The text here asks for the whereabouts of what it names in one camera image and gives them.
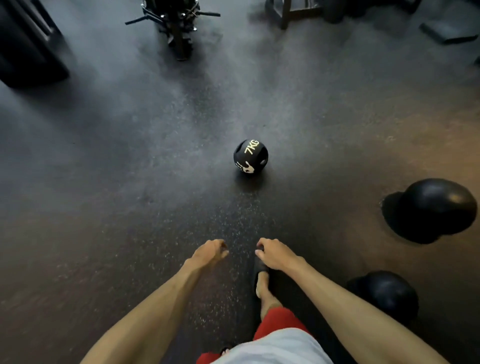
medicine ball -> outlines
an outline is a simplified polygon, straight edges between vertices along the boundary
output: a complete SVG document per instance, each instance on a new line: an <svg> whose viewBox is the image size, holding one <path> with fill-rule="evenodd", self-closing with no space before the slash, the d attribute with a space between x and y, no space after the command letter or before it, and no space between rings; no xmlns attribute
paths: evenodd
<svg viewBox="0 0 480 364"><path fill-rule="evenodd" d="M477 201L464 186L441 178L410 185L398 202L401 217L415 228L451 235L468 228L477 216Z"/></svg>
<svg viewBox="0 0 480 364"><path fill-rule="evenodd" d="M246 139L235 149L233 160L242 172L258 173L268 162L268 151L259 141Z"/></svg>
<svg viewBox="0 0 480 364"><path fill-rule="evenodd" d="M379 270L347 283L347 290L386 313L402 325L417 317L419 298L398 274Z"/></svg>

hand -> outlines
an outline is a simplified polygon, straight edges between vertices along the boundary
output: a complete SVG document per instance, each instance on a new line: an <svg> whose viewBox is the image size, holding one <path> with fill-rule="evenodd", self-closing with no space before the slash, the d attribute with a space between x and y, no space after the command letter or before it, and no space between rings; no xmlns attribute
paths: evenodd
<svg viewBox="0 0 480 364"><path fill-rule="evenodd" d="M270 240L261 238L257 246L263 246L264 250L257 249L255 250L255 254L271 269L285 271L287 267L299 258L288 246L278 239Z"/></svg>
<svg viewBox="0 0 480 364"><path fill-rule="evenodd" d="M192 255L192 260L201 267L213 266L228 255L227 245L222 239L207 240Z"/></svg>

slam ball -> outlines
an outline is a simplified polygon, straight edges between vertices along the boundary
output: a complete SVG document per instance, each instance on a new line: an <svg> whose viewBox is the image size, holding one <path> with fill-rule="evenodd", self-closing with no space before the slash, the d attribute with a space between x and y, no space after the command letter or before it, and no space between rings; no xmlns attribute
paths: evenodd
<svg viewBox="0 0 480 364"><path fill-rule="evenodd" d="M426 233L451 235L468 228L477 216L477 201L464 186L441 178L410 185L398 202L404 220Z"/></svg>
<svg viewBox="0 0 480 364"><path fill-rule="evenodd" d="M419 298L398 274L379 270L347 283L347 290L386 313L402 325L417 317Z"/></svg>
<svg viewBox="0 0 480 364"><path fill-rule="evenodd" d="M268 151L259 141L246 139L235 149L233 160L242 172L258 173L268 162Z"/></svg>

rubber gym floor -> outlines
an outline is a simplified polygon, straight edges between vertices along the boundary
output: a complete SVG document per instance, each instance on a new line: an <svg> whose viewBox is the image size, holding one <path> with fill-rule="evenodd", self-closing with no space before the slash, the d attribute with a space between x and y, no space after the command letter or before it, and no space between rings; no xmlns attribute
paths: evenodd
<svg viewBox="0 0 480 364"><path fill-rule="evenodd" d="M420 296L411 329L452 364L479 362L480 224L418 245L380 211L427 177L480 197L480 48L418 30L439 3L282 31L261 0L202 0L222 17L198 20L187 62L151 23L123 24L137 0L44 4L72 76L0 85L0 362L78 363L210 238L231 254L202 278L163 362L248 341L262 236L339 284L400 274ZM248 179L233 150L250 137L270 159ZM335 363L353 362L292 281L271 281Z"/></svg>

foot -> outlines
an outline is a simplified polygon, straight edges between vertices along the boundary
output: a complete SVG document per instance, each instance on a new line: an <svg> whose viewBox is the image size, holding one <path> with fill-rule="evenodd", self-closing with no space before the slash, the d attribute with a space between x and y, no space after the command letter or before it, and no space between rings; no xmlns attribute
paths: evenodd
<svg viewBox="0 0 480 364"><path fill-rule="evenodd" d="M258 273L257 279L257 288L255 289L255 293L257 297L262 299L263 292L268 291L268 272L260 272Z"/></svg>

